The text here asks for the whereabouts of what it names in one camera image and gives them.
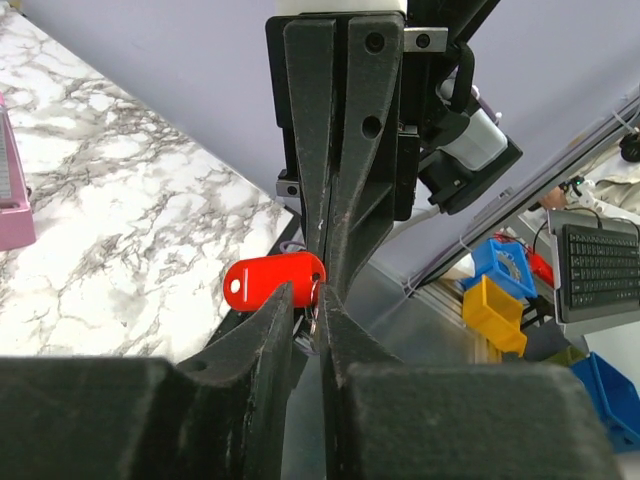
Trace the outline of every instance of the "blue bin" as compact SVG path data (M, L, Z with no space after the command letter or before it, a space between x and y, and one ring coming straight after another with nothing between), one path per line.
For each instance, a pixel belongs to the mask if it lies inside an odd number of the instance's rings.
M491 239L476 248L471 256L475 262L476 276L461 280L464 290L476 286L482 275L486 275L513 298L537 298L527 254L519 243L501 243ZM520 278L514 278L513 269L517 270Z
M633 383L595 353L571 370L591 396L616 453L640 450L640 398Z

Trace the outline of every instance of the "pink plastic container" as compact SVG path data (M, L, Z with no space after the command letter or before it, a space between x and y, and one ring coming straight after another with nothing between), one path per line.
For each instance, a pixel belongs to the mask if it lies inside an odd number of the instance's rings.
M36 241L33 212L9 114L0 93L0 251Z

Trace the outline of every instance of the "gray wall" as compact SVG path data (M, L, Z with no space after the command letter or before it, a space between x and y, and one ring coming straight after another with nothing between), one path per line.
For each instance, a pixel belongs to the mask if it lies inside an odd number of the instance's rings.
M283 167L264 23L273 1L23 0L43 30L274 195ZM508 186L553 157L640 82L635 0L503 0L473 40L476 83L522 160L482 201L416 226L376 257L402 276L443 255Z

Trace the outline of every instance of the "white marble surface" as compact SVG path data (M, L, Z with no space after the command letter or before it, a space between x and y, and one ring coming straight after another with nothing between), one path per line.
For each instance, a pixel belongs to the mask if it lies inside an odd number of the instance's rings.
M289 214L4 3L0 91L39 237L0 254L0 354L197 352Z

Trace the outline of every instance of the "keyboard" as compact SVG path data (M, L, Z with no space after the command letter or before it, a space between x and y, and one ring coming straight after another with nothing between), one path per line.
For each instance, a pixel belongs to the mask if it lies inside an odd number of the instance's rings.
M640 301L640 250L636 235L564 225L560 264L564 303L583 310Z

